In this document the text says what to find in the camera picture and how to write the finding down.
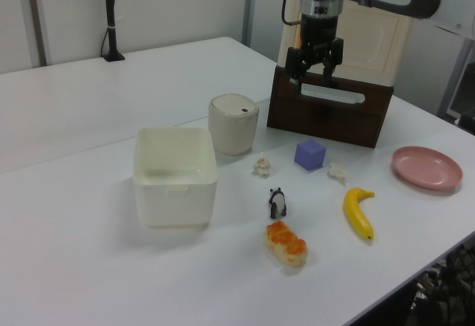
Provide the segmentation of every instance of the toy bread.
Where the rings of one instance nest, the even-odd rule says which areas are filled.
[[[309,251],[303,239],[298,239],[282,221],[274,222],[264,231],[264,244],[287,265],[298,267],[305,263]]]

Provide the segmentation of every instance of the toy banana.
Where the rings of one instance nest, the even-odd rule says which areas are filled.
[[[359,208],[358,203],[365,198],[372,198],[373,196],[374,192],[364,191],[359,187],[355,187],[348,190],[343,201],[344,214],[347,216],[350,224],[361,237],[370,240],[374,239],[373,228]]]

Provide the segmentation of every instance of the dark wooden box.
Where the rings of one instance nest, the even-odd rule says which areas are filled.
[[[275,68],[267,126],[374,148],[393,95],[393,87],[333,78],[342,91],[363,94],[362,103],[342,103],[295,94],[284,69]],[[322,75],[307,73],[303,83],[323,85]]]

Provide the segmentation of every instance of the toy panda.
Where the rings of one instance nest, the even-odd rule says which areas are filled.
[[[270,189],[270,218],[276,219],[278,216],[287,214],[287,206],[285,204],[285,196],[281,188]]]

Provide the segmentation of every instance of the small white figurine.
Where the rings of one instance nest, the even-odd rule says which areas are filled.
[[[287,205],[285,204],[285,196],[281,188],[270,189],[270,218],[276,219],[279,216],[287,214]]]
[[[334,177],[337,180],[340,180],[342,183],[345,183],[347,180],[347,171],[336,165],[335,163],[330,163],[328,175]]]
[[[254,166],[252,167],[256,174],[260,176],[268,177],[270,173],[270,165],[269,161],[267,160],[266,156],[261,153],[261,157],[258,161],[255,162]]]

